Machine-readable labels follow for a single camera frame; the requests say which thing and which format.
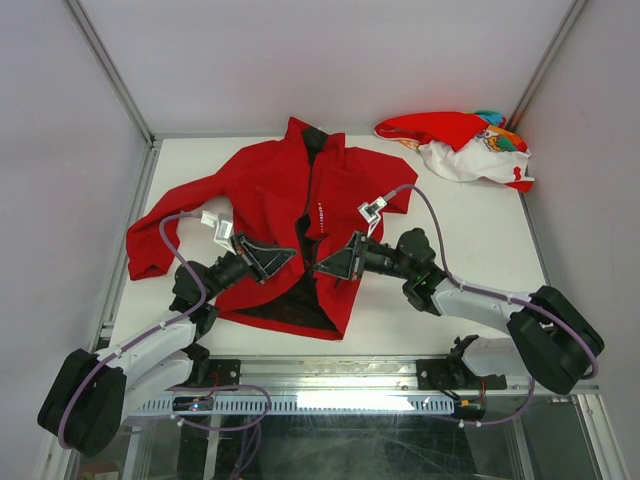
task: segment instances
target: white table surface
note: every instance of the white table surface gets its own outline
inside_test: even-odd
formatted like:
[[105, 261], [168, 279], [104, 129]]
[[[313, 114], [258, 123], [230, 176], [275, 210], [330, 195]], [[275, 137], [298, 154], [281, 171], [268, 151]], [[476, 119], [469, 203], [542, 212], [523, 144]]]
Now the white table surface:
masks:
[[[196, 138], [165, 140], [147, 199], [148, 212], [170, 188], [215, 173], [240, 148], [271, 138]], [[426, 169], [422, 158], [402, 145], [370, 135], [348, 136], [358, 146], [403, 157], [419, 174], [417, 185], [431, 199], [442, 226], [451, 270], [467, 281], [508, 290], [535, 291], [542, 269], [518, 193], [488, 181], [453, 183]], [[226, 198], [203, 206], [231, 212]], [[425, 230], [434, 249], [437, 237], [428, 210], [412, 195], [407, 215], [385, 214], [383, 241], [395, 245], [406, 230]], [[223, 249], [198, 220], [180, 222], [180, 251], [190, 260], [211, 264]], [[112, 344], [145, 328], [173, 300], [174, 261], [162, 277], [126, 280]], [[457, 336], [500, 337], [489, 327], [454, 317], [414, 310], [402, 293], [402, 280], [365, 274], [342, 341], [318, 340], [240, 325], [222, 318], [199, 343], [213, 355], [429, 355], [449, 351]]]

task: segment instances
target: jacket sleeve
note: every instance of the jacket sleeve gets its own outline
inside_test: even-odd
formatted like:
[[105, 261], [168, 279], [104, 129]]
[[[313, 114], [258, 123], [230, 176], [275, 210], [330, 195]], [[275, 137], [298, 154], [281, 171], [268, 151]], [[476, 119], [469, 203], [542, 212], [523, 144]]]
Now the jacket sleeve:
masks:
[[[244, 148], [236, 153], [214, 175], [172, 188], [151, 211], [127, 231], [127, 253], [131, 280], [164, 275], [173, 262], [173, 254], [160, 237], [160, 221], [174, 213], [191, 211], [213, 197], [226, 194], [226, 187], [237, 182], [242, 173], [259, 159], [273, 153], [278, 142], [265, 142]], [[171, 244], [178, 247], [178, 222], [166, 225]]]
[[[362, 169], [366, 172], [369, 181], [371, 181], [379, 191], [380, 196], [386, 195], [394, 188], [404, 185], [405, 183], [416, 183], [418, 174], [413, 171], [404, 159], [360, 148], [356, 148], [355, 150], [358, 163], [360, 163]], [[387, 207], [385, 207], [385, 211], [407, 213], [410, 195], [411, 190], [400, 192], [391, 199]]]

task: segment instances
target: red and white cloth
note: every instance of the red and white cloth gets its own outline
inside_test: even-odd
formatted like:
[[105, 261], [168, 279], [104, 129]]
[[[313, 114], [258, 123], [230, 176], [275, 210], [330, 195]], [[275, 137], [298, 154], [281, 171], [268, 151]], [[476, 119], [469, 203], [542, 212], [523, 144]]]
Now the red and white cloth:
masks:
[[403, 115], [376, 125], [375, 133], [415, 149], [429, 170], [447, 180], [484, 177], [528, 192], [534, 179], [525, 173], [531, 156], [526, 143], [504, 130], [503, 121], [491, 124], [479, 113]]

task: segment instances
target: red jacket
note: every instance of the red jacket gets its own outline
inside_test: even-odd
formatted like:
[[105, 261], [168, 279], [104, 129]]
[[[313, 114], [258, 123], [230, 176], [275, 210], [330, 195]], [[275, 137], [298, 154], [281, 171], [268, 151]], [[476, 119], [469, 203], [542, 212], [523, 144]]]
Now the red jacket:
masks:
[[[299, 252], [264, 285], [245, 278], [216, 298], [220, 317], [270, 330], [329, 340], [342, 339], [359, 282], [313, 273], [316, 261], [344, 247], [354, 230], [367, 230], [357, 211], [416, 173], [404, 160], [345, 148], [342, 133], [326, 135], [291, 118], [282, 140], [243, 148], [209, 177], [169, 190], [127, 233], [132, 280], [164, 275], [173, 261], [158, 225], [220, 195], [233, 205], [234, 230]], [[387, 212], [406, 213], [409, 191]], [[178, 246], [177, 225], [167, 225]], [[382, 224], [373, 236], [382, 238]]]

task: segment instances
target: white wall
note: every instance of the white wall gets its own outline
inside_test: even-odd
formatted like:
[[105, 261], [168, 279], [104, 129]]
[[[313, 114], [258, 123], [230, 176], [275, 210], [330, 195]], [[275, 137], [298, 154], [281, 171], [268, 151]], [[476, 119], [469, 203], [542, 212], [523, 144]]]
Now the white wall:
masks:
[[600, 381], [640, 478], [640, 2], [594, 0], [520, 130], [552, 281], [604, 337]]
[[570, 0], [83, 0], [155, 133], [509, 115]]
[[94, 333], [143, 142], [61, 1], [5, 2], [0, 65], [0, 477], [22, 480]]

